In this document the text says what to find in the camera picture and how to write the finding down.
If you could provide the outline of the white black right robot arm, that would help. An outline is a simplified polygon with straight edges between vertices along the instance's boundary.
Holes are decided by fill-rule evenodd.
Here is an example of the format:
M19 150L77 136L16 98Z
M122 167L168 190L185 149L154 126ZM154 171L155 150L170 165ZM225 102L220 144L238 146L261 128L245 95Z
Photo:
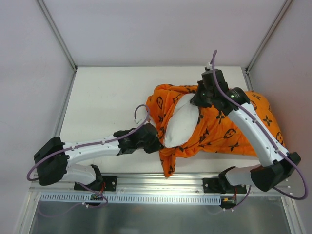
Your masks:
M191 103L198 107L215 107L240 129L254 149L259 165L230 167L219 174L218 186L228 193L236 185L253 185L267 192L287 179L298 168L298 153L289 153L277 141L256 113L251 99L238 87L230 89L219 69L206 69Z

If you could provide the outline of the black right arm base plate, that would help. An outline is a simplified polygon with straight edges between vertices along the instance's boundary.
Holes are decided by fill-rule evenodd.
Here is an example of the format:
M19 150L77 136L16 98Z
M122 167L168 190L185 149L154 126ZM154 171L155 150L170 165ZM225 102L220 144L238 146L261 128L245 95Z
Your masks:
M230 185L228 182L221 183L219 178L203 178L202 179L203 191L206 194L246 194L246 187L242 187L242 185Z

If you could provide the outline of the orange patterned plush pillowcase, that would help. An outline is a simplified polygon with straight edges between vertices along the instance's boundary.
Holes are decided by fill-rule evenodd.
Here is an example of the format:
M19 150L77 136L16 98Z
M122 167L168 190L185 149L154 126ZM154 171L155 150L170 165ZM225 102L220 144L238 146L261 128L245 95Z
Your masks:
M156 124L158 139L164 143L169 119L173 116L174 108L187 94L195 93L197 86L161 84L147 98L146 105L150 116ZM248 98L261 121L276 140L284 145L284 139L278 123L272 113L268 100L260 93L246 92ZM207 153L235 154L256 156L256 152L239 128L215 107L200 108L196 120L195 132L190 140L181 146L166 146L159 151L159 158L165 177L170 177L176 170L176 158L193 157L199 151Z

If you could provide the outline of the white pillow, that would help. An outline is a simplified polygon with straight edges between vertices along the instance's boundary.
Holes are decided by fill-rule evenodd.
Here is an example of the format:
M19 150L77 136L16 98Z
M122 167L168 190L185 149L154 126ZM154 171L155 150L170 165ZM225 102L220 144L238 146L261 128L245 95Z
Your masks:
M194 94L185 94L174 108L170 117L163 145L174 148L187 143L193 135L199 117L199 108L191 104Z

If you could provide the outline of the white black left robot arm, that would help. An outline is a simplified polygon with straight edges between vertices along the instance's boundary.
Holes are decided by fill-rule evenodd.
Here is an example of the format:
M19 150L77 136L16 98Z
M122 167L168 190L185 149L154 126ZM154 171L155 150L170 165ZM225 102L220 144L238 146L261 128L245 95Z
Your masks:
M90 190L101 188L103 178L97 165L81 165L82 161L98 157L121 156L144 150L151 154L163 148L157 129L150 123L138 128L119 130L96 141L63 142L60 137L47 141L34 155L41 186L60 181L75 182Z

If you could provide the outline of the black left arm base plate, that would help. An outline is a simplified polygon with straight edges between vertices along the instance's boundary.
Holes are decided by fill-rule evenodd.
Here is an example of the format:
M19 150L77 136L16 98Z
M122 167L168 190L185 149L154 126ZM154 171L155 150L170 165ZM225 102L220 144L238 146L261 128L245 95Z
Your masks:
M104 191L115 192L117 187L117 176L113 175L98 175L95 181L86 185L88 189L93 191Z

